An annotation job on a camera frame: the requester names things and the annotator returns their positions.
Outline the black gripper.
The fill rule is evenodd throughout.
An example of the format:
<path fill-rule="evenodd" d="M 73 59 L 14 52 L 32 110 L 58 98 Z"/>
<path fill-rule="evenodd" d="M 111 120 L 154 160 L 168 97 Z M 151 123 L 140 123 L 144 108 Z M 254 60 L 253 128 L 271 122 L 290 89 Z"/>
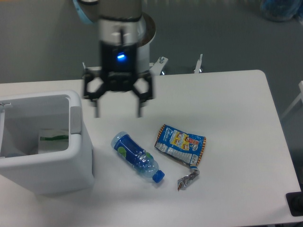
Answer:
<path fill-rule="evenodd" d="M 145 72 L 140 75 L 148 87 L 147 91 L 140 93 L 135 86 L 138 79 L 137 49 L 138 43 L 129 45 L 113 45 L 104 41 L 99 42 L 101 55 L 101 70 L 84 70 L 83 72 L 83 98 L 89 100 L 95 108 L 95 118 L 100 117 L 98 100 L 107 92 L 132 91 L 138 97 L 137 117 L 141 117 L 141 108 L 148 100 L 154 99 L 153 75 Z M 90 89 L 90 84 L 100 80 L 98 88 Z"/>

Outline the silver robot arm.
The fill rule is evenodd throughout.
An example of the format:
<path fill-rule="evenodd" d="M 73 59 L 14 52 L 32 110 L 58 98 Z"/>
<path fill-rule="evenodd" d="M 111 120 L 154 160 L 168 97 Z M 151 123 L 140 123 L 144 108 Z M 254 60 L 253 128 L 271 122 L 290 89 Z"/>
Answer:
<path fill-rule="evenodd" d="M 153 19 L 140 0 L 75 0 L 85 24 L 96 23 L 100 67 L 84 67 L 83 97 L 98 104 L 107 91 L 132 91 L 138 97 L 138 116 L 153 99 L 150 43 L 155 37 Z"/>

